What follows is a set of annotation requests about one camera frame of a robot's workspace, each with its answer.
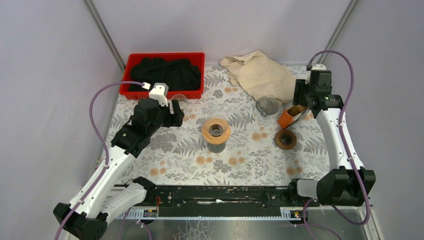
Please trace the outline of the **orange coffee filter box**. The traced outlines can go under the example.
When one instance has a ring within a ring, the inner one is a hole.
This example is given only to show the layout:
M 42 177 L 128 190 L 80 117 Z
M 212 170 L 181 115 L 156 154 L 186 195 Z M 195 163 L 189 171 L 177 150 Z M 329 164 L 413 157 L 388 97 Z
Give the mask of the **orange coffee filter box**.
M 282 129 L 287 129 L 303 120 L 310 112 L 310 109 L 302 105 L 288 105 L 277 120 Z

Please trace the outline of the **clear glass dripper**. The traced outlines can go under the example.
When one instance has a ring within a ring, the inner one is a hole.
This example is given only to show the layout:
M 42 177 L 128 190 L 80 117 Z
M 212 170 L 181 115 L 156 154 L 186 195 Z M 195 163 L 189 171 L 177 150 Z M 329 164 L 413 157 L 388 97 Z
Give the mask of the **clear glass dripper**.
M 204 128 L 211 136 L 219 137 L 227 131 L 229 128 L 229 123 L 226 119 L 212 117 L 205 121 Z

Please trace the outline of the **light wooden ring holder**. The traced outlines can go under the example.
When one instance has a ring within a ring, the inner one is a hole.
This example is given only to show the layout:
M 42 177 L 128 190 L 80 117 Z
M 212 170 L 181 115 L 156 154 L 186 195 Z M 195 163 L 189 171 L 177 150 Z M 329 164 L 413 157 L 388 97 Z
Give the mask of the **light wooden ring holder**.
M 209 142 L 209 143 L 213 143 L 213 144 L 220 144 L 220 143 L 226 142 L 229 139 L 230 134 L 231 134 L 230 125 L 229 125 L 228 129 L 226 130 L 226 132 L 223 135 L 216 137 L 216 136 L 211 136 L 206 131 L 206 129 L 204 127 L 205 122 L 204 122 L 204 124 L 202 126 L 201 133 L 202 133 L 202 136 L 206 140 L 207 143 Z

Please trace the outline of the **glass coffee carafe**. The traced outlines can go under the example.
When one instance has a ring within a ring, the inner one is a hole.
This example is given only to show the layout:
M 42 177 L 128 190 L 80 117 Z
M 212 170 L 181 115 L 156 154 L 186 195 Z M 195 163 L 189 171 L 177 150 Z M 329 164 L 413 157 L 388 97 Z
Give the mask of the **glass coffee carafe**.
M 225 149 L 225 147 L 226 147 L 225 141 L 222 142 L 222 143 L 219 143 L 219 144 L 214 144 L 214 143 L 211 143 L 211 142 L 207 143 L 207 148 L 212 153 L 220 153 Z

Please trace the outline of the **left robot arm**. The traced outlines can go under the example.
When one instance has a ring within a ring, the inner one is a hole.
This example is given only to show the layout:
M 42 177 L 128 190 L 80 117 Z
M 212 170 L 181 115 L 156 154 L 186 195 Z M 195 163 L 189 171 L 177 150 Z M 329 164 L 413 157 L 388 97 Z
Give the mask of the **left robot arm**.
M 108 225 L 126 210 L 138 203 L 148 206 L 154 202 L 154 190 L 140 183 L 131 183 L 111 198 L 107 196 L 159 128 L 182 125 L 185 114 L 178 100 L 172 100 L 171 105 L 161 105 L 152 98 L 138 102 L 89 181 L 69 203 L 60 202 L 54 208 L 53 214 L 63 230 L 79 240 L 99 240 Z

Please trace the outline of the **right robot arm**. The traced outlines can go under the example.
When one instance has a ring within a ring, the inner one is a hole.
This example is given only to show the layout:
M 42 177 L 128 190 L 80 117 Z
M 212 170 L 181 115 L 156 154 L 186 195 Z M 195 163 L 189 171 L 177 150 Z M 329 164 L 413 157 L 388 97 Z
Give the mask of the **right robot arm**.
M 332 94 L 332 73 L 324 66 L 313 67 L 306 79 L 297 79 L 293 103 L 307 107 L 316 119 L 329 157 L 329 172 L 320 180 L 295 179 L 287 201 L 301 205 L 307 198 L 325 206 L 363 205 L 376 182 L 373 170 L 365 169 L 347 129 L 344 103 Z

